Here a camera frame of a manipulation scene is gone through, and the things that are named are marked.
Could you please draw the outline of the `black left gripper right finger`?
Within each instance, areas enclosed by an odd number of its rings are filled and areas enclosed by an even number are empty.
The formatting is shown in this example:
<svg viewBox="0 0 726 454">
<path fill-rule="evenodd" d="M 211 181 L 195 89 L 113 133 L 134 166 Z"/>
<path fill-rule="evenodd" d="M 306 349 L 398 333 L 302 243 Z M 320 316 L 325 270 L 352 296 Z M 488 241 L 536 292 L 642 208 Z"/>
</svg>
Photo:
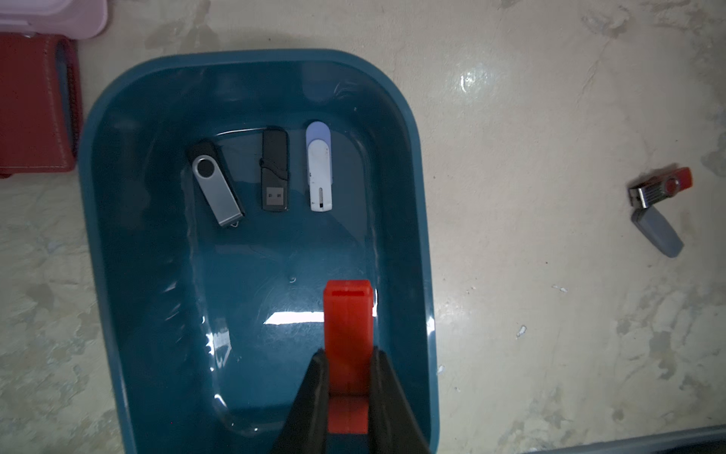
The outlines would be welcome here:
<svg viewBox="0 0 726 454">
<path fill-rule="evenodd" d="M 369 451 L 430 454 L 388 355 L 372 350 L 369 393 Z"/>
</svg>

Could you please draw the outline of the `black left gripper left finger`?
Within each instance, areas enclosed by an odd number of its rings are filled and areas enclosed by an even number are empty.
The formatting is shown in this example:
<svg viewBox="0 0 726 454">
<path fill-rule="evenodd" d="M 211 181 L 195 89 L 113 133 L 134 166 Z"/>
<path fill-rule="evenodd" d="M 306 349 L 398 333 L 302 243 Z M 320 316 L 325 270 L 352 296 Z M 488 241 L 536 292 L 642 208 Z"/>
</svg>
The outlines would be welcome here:
<svg viewBox="0 0 726 454">
<path fill-rule="evenodd" d="M 329 361 L 323 349 L 311 358 L 283 429 L 271 453 L 322 454 L 326 450 Z"/>
</svg>

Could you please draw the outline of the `red usb flash drive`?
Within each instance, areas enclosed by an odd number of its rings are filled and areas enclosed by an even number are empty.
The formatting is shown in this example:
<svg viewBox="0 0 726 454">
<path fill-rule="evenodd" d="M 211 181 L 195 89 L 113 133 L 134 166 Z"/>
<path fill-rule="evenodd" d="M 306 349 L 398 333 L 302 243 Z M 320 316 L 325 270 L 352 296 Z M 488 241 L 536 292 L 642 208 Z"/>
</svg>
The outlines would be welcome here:
<svg viewBox="0 0 726 454">
<path fill-rule="evenodd" d="M 329 364 L 328 432 L 369 430 L 374 289 L 367 280 L 332 280 L 323 292 L 324 351 Z"/>
</svg>

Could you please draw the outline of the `black usb flash drive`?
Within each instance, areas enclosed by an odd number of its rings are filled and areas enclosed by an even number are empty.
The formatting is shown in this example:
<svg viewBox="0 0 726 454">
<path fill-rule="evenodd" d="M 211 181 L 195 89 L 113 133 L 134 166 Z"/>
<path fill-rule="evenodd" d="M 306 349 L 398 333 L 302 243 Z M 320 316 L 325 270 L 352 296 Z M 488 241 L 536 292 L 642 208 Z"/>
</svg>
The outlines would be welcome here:
<svg viewBox="0 0 726 454">
<path fill-rule="evenodd" d="M 289 208 L 289 138 L 281 129 L 266 129 L 262 138 L 262 207 L 268 212 Z"/>
</svg>

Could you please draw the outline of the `black silver swivel usb drive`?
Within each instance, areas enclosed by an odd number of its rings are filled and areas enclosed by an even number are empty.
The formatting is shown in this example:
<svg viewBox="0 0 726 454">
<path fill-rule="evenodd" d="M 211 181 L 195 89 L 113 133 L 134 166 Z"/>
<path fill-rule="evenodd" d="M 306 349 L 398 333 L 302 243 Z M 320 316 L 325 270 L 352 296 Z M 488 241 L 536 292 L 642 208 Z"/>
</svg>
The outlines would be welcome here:
<svg viewBox="0 0 726 454">
<path fill-rule="evenodd" d="M 245 212 L 223 171 L 216 144 L 202 140 L 193 144 L 186 155 L 217 224 L 222 228 L 238 225 L 245 218 Z"/>
</svg>

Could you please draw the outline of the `white lavender usb drive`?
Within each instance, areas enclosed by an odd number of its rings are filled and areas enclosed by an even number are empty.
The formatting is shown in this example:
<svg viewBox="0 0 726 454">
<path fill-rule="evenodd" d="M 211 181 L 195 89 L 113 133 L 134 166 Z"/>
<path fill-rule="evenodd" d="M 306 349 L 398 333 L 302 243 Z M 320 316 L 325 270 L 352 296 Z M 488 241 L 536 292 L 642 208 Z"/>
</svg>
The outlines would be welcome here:
<svg viewBox="0 0 726 454">
<path fill-rule="evenodd" d="M 306 129 L 309 203 L 313 212 L 328 212 L 332 201 L 332 135 L 329 127 L 314 121 Z"/>
</svg>

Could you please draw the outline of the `red silver swivel usb drive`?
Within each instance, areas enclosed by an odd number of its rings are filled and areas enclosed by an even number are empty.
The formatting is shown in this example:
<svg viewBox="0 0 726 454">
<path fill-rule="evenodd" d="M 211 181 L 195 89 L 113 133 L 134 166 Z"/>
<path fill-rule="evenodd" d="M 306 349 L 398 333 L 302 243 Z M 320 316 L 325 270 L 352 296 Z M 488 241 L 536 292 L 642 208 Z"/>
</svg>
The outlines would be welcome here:
<svg viewBox="0 0 726 454">
<path fill-rule="evenodd" d="M 656 173 L 628 188 L 631 207 L 647 209 L 670 199 L 693 185 L 691 169 L 687 166 Z"/>
</svg>

